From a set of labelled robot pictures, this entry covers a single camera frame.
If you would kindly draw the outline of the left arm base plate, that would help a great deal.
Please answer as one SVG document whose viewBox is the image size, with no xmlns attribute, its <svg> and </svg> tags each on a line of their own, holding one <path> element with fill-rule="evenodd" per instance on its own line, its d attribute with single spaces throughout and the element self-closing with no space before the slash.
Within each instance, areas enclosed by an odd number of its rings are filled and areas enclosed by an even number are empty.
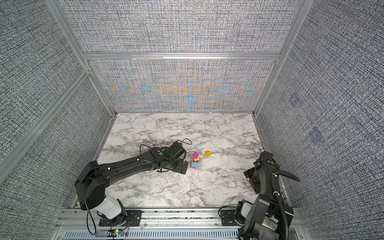
<svg viewBox="0 0 384 240">
<path fill-rule="evenodd" d="M 138 227 L 142 218 L 141 210 L 125 210 L 112 220 L 101 218 L 99 227 Z"/>
</svg>

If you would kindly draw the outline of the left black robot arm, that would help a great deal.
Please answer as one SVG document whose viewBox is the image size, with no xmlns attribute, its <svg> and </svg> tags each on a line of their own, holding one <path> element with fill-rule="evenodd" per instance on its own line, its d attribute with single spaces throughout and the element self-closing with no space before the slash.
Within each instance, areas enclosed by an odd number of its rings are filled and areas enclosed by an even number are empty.
<svg viewBox="0 0 384 240">
<path fill-rule="evenodd" d="M 128 214 L 122 202 L 108 196 L 106 188 L 141 172 L 168 170 L 184 175 L 188 168 L 186 155 L 183 146 L 174 142 L 170 147 L 150 148 L 138 156 L 119 162 L 109 164 L 89 162 L 75 181 L 81 210 L 97 211 L 112 226 L 127 224 Z"/>
</svg>

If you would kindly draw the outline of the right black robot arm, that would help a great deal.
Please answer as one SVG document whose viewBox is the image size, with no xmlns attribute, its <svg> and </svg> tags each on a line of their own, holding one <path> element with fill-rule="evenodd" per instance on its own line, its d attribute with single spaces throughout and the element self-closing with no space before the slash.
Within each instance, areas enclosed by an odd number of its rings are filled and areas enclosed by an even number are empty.
<svg viewBox="0 0 384 240">
<path fill-rule="evenodd" d="M 293 208 L 284 199 L 280 177 L 301 180 L 280 169 L 273 154 L 262 152 L 254 167 L 244 172 L 258 194 L 254 203 L 238 202 L 236 218 L 242 225 L 239 240 L 288 240 L 294 217 Z"/>
</svg>

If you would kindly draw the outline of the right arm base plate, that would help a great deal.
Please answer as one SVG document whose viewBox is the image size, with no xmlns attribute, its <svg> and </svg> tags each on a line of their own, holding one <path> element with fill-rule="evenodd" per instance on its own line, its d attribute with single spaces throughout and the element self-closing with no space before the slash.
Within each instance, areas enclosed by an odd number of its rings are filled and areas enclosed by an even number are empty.
<svg viewBox="0 0 384 240">
<path fill-rule="evenodd" d="M 231 226 L 240 226 L 236 220 L 236 210 L 230 208 L 224 208 L 220 210 L 220 217 L 222 226 L 231 227 Z"/>
</svg>

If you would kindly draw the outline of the light blue wood block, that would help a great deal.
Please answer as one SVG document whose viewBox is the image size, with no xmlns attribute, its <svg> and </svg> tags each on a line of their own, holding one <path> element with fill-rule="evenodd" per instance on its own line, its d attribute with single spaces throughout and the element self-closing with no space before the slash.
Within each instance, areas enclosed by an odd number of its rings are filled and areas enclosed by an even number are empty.
<svg viewBox="0 0 384 240">
<path fill-rule="evenodd" d="M 201 168 L 201 167 L 202 167 L 202 163 L 201 163 L 200 165 L 193 165 L 193 164 L 191 163 L 191 165 L 194 166 L 195 168 Z"/>
</svg>

